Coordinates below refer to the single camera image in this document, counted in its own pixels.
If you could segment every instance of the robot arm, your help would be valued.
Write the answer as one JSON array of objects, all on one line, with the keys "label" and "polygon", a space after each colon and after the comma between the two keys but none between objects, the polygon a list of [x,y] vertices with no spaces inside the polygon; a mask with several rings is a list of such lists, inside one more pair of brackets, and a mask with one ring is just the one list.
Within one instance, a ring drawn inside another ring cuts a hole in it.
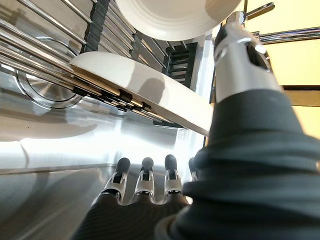
[{"label": "robot arm", "polygon": [[263,46],[227,23],[215,42],[216,102],[208,147],[184,184],[188,210],[162,220],[157,240],[315,240],[320,143],[304,135]]}]

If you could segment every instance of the metal rod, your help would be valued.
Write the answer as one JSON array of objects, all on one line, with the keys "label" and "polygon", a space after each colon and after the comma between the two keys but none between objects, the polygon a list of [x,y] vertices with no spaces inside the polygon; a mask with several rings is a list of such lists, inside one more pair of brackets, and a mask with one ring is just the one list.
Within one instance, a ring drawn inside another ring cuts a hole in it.
[{"label": "metal rod", "polygon": [[0,54],[22,65],[27,65],[37,71],[48,74],[56,79],[59,79],[62,82],[67,83],[68,85],[73,85],[75,87],[81,88],[89,93],[92,93],[98,96],[101,95],[101,92],[99,92],[98,89],[94,89],[93,87],[88,86],[72,77],[63,76],[61,73],[55,72],[52,68],[42,65],[39,62],[36,62],[29,57],[25,57],[19,54],[18,52],[5,48],[4,46],[1,46],[1,45],[0,45]]},{"label": "metal rod", "polygon": [[105,31],[103,31],[101,35],[105,37],[111,44],[113,44],[125,56],[127,56],[128,58],[131,57],[131,55],[118,42],[116,42],[110,36],[108,36]]},{"label": "metal rod", "polygon": [[24,6],[26,6],[27,8],[29,8],[30,10],[32,10],[34,13],[38,14],[40,17],[47,20],[52,25],[56,26],[58,29],[63,31],[65,34],[67,34],[68,36],[70,36],[71,38],[76,40],[77,42],[79,42],[81,44],[86,44],[86,41],[82,37],[73,33],[69,28],[67,28],[62,23],[58,22],[56,19],[54,19],[54,17],[49,15],[47,12],[45,12],[43,9],[41,9],[40,7],[38,7],[37,5],[32,3],[31,1],[29,1],[29,0],[17,0],[17,1],[21,4],[23,4]]},{"label": "metal rod", "polygon": [[144,59],[143,56],[139,55],[138,59],[144,64],[147,65],[148,67],[150,67],[150,64]]},{"label": "metal rod", "polygon": [[184,50],[187,50],[187,45],[185,44],[184,41],[180,41],[181,46],[183,47]]},{"label": "metal rod", "polygon": [[165,42],[169,45],[170,48],[172,48],[172,50],[176,50],[171,42],[169,42],[169,41],[165,41]]},{"label": "metal rod", "polygon": [[106,16],[131,42],[134,42],[135,39],[132,37],[131,34],[127,32],[127,30],[112,16]]},{"label": "metal rod", "polygon": [[136,34],[137,31],[134,27],[124,18],[122,13],[118,10],[115,2],[111,1],[109,4],[111,11],[124,23],[124,25],[131,31],[132,34]]},{"label": "metal rod", "polygon": [[154,42],[154,44],[158,47],[158,49],[162,52],[163,55],[165,55],[166,57],[168,57],[168,53],[166,53],[166,51],[161,47],[160,43],[158,42],[158,40],[151,38],[152,41]]},{"label": "metal rod", "polygon": [[261,7],[258,7],[257,9],[254,9],[250,12],[246,13],[246,18],[247,20],[256,18],[262,14],[266,14],[268,12],[270,12],[271,10],[273,10],[275,8],[275,4],[273,2],[267,3]]},{"label": "metal rod", "polygon": [[71,86],[70,84],[67,84],[65,82],[61,82],[53,77],[51,77],[50,75],[47,75],[43,72],[39,72],[39,71],[36,71],[34,70],[33,68],[31,67],[28,67],[28,66],[24,66],[18,62],[14,62],[12,61],[11,59],[7,58],[7,57],[4,57],[2,55],[0,55],[0,63],[1,64],[4,64],[4,65],[7,65],[9,67],[12,67],[16,70],[19,70],[21,72],[24,72],[26,74],[30,74],[30,75],[33,75],[37,78],[40,78],[40,79],[43,79],[49,83],[52,83],[52,84],[56,84],[60,87],[64,87],[66,89],[69,89],[69,90],[73,90],[73,86]]},{"label": "metal rod", "polygon": [[0,18],[0,27],[9,31],[10,33],[14,34],[15,36],[18,36],[19,38],[22,38],[22,39],[28,41],[29,43],[41,48],[42,50],[49,52],[50,54],[66,61],[66,62],[71,61],[71,57],[49,47],[48,45],[44,44],[42,41],[39,41],[38,39],[24,33],[23,31],[19,30],[18,28],[11,25],[10,23],[2,20],[1,18]]},{"label": "metal rod", "polygon": [[166,65],[155,55],[151,47],[145,42],[145,40],[141,40],[142,46],[151,54],[151,56],[160,64],[163,68],[167,68]]},{"label": "metal rod", "polygon": [[109,23],[104,22],[104,26],[110,30],[110,32],[116,36],[129,50],[133,50],[134,48],[131,46],[131,44],[122,36],[119,34],[119,32]]},{"label": "metal rod", "polygon": [[65,5],[67,5],[75,14],[86,21],[88,24],[92,23],[90,17],[88,17],[83,11],[77,8],[70,0],[61,0]]},{"label": "metal rod", "polygon": [[109,45],[107,45],[104,41],[100,41],[99,45],[103,47],[105,50],[107,50],[109,53],[117,54],[117,52],[113,50]]},{"label": "metal rod", "polygon": [[263,44],[320,39],[320,27],[261,34],[259,35],[259,39]]}]

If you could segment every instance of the dish rack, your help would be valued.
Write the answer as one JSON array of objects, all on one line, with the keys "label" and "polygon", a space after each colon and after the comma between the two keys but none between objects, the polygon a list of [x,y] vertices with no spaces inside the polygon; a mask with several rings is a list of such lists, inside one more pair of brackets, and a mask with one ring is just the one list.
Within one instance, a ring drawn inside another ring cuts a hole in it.
[{"label": "dish rack", "polygon": [[[24,6],[23,11],[31,11],[55,28],[52,33],[36,36],[32,30],[23,31],[0,18],[0,71],[15,72],[19,88],[33,102],[49,109],[64,109],[89,97],[159,125],[174,126],[169,119],[151,112],[145,102],[94,76],[74,71],[69,62],[84,52],[109,52],[147,65],[190,88],[197,43],[181,41],[177,46],[143,35],[126,21],[114,0],[87,0],[89,14],[71,0],[60,0],[82,24],[87,24],[83,36],[30,0],[16,1]],[[63,37],[56,38],[56,31]]]}]

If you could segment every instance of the metal rail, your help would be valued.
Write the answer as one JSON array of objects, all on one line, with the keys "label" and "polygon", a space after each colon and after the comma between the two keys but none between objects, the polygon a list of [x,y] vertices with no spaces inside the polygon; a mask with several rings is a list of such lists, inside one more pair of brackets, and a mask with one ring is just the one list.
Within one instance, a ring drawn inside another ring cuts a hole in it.
[{"label": "metal rail", "polygon": [[298,30],[281,31],[268,34],[258,34],[263,44],[277,44],[303,40],[320,39],[320,27],[311,27]]},{"label": "metal rail", "polygon": [[131,31],[132,34],[136,34],[135,28],[125,19],[122,13],[118,10],[118,6],[114,1],[109,4],[111,11],[124,23],[124,25]]},{"label": "metal rail", "polygon": [[10,33],[12,33],[13,35],[24,39],[25,41],[41,48],[42,50],[45,50],[47,52],[49,52],[50,54],[66,61],[66,62],[70,62],[71,61],[71,57],[49,47],[48,45],[44,44],[42,41],[39,41],[38,39],[24,33],[23,31],[19,30],[18,28],[16,28],[15,26],[11,25],[10,23],[0,19],[0,28],[3,28],[7,31],[9,31]]},{"label": "metal rail", "polygon": [[67,28],[62,23],[58,22],[53,16],[49,15],[47,12],[45,12],[43,9],[41,9],[31,1],[29,0],[17,0],[17,1],[23,4],[24,6],[26,6],[27,8],[29,8],[30,10],[32,10],[34,13],[38,14],[43,19],[47,20],[52,25],[56,26],[58,29],[63,31],[65,34],[67,34],[69,37],[73,38],[77,42],[81,44],[86,44],[86,41],[82,37],[73,33],[69,28]]},{"label": "metal rail", "polygon": [[166,65],[157,57],[157,55],[154,53],[154,51],[151,49],[151,47],[146,43],[145,40],[141,40],[142,46],[151,54],[151,56],[156,60],[158,64],[160,64],[163,68],[167,68]]},{"label": "metal rail", "polygon": [[87,23],[92,23],[90,17],[88,17],[83,11],[77,8],[70,0],[61,0],[65,5],[67,5],[72,11],[74,11],[80,18],[82,18]]}]

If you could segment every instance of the yellow wall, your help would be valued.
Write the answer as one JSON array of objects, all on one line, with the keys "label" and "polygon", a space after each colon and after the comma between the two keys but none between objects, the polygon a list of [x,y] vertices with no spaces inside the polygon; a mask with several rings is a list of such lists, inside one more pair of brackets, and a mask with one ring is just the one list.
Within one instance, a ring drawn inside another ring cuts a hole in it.
[{"label": "yellow wall", "polygon": [[[268,0],[248,0],[248,12]],[[260,34],[320,27],[320,0],[274,0],[275,8],[246,22]],[[266,45],[280,85],[320,85],[320,40]],[[306,134],[320,139],[320,107],[294,106]]]}]

